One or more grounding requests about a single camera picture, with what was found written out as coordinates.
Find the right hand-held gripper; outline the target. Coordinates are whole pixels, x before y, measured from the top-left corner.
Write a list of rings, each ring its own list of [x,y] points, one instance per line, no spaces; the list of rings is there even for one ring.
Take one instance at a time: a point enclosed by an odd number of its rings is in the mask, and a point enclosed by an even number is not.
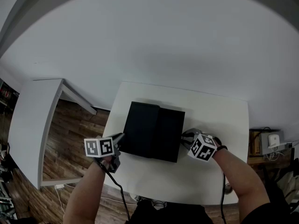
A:
[[[217,151],[217,145],[214,141],[214,137],[211,134],[202,132],[198,129],[186,130],[183,136],[194,136],[193,143],[192,138],[181,138],[181,144],[185,148],[190,148],[188,156],[203,162],[209,162]]]

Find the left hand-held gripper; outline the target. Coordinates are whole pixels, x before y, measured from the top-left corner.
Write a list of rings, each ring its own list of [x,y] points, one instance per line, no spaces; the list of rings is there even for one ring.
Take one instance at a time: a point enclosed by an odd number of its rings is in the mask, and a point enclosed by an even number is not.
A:
[[[115,173],[120,166],[119,156],[121,155],[119,148],[123,144],[124,133],[117,133],[111,137],[105,138],[89,138],[84,139],[85,154],[92,157],[96,161],[105,161],[105,157],[111,157],[110,164],[104,165],[111,173]]]

